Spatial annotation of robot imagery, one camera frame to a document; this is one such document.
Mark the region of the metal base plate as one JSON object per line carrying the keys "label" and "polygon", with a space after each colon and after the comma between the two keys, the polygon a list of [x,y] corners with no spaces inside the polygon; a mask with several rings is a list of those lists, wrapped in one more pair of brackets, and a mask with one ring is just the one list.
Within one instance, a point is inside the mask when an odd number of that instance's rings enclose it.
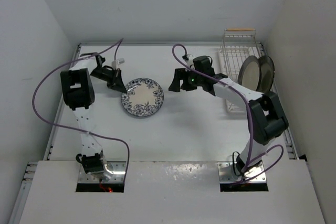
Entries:
{"label": "metal base plate", "polygon": [[231,183],[266,183],[266,173],[264,169],[264,164],[262,161],[257,163],[253,167],[249,167],[248,170],[239,175],[238,171],[234,173],[234,168],[236,168],[236,163],[233,162],[218,162],[218,174],[219,182],[221,184],[231,184]]}
{"label": "metal base plate", "polygon": [[77,182],[80,184],[122,184],[125,177],[126,162],[107,161],[107,171],[102,173],[86,173],[80,166]]}

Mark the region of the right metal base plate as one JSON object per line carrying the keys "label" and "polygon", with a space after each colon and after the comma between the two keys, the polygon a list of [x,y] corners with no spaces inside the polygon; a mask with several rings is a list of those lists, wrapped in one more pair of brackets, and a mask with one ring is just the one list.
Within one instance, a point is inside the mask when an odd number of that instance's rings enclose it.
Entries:
{"label": "right metal base plate", "polygon": [[218,174],[219,182],[221,184],[231,184],[231,183],[266,183],[266,173],[264,169],[264,164],[262,161],[257,163],[253,167],[249,167],[248,170],[239,175],[238,171],[234,173],[234,168],[236,168],[236,163],[233,162],[218,162]]}

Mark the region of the black patterned rim plate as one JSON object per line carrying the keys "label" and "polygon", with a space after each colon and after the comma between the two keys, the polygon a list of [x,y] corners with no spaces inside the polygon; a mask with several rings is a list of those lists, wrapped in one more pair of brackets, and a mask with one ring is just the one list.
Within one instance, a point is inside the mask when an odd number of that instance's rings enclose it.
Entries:
{"label": "black patterned rim plate", "polygon": [[267,93],[271,90],[274,76],[275,76],[275,66],[273,60],[267,56],[261,56],[259,59],[261,80],[257,91],[262,93]]}

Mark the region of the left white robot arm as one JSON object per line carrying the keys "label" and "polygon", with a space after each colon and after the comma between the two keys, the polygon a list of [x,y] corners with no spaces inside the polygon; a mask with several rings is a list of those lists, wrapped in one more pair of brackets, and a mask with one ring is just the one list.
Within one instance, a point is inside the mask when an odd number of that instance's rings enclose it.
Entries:
{"label": "left white robot arm", "polygon": [[105,58],[98,53],[82,54],[69,70],[60,73],[62,94],[65,104],[73,111],[81,132],[81,153],[76,156],[86,174],[99,180],[108,181],[114,175],[113,168],[105,159],[102,146],[91,134],[93,103],[95,93],[91,77],[105,81],[107,87],[127,93],[122,80],[120,64],[124,60],[114,60],[110,66],[104,65]]}

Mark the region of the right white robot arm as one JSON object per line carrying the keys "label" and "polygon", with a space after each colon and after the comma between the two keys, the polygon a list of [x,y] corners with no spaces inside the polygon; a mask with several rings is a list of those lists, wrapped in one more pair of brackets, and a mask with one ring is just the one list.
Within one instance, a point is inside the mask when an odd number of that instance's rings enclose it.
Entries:
{"label": "right white robot arm", "polygon": [[235,168],[243,174],[260,162],[273,139],[289,126],[277,94],[245,88],[227,75],[215,73],[208,56],[185,54],[179,63],[183,67],[175,69],[169,91],[192,91],[201,87],[205,92],[228,100],[246,111],[250,137],[246,147],[237,156]]}

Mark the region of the brown rim cream plate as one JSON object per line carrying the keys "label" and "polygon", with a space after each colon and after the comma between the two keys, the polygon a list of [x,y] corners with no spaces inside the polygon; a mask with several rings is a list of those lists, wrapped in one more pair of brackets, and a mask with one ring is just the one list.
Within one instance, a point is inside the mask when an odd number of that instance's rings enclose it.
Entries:
{"label": "brown rim cream plate", "polygon": [[256,91],[261,80],[261,70],[258,58],[256,56],[249,56],[243,62],[239,75],[238,84]]}

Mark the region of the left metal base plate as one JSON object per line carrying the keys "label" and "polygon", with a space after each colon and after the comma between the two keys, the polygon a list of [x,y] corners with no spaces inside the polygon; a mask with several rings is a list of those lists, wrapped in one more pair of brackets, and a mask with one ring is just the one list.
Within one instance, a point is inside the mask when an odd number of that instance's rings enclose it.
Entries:
{"label": "left metal base plate", "polygon": [[125,177],[126,162],[107,161],[107,171],[102,173],[86,173],[80,166],[77,182],[80,184],[122,184]]}

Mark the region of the blue floral ceramic plate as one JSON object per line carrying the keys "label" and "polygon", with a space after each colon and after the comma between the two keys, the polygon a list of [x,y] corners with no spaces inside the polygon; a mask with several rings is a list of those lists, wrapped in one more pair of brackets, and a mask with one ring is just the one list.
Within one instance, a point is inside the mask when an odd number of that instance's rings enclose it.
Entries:
{"label": "blue floral ceramic plate", "polygon": [[144,118],[154,115],[162,107],[162,87],[150,78],[136,78],[125,86],[127,92],[121,95],[121,104],[130,115]]}

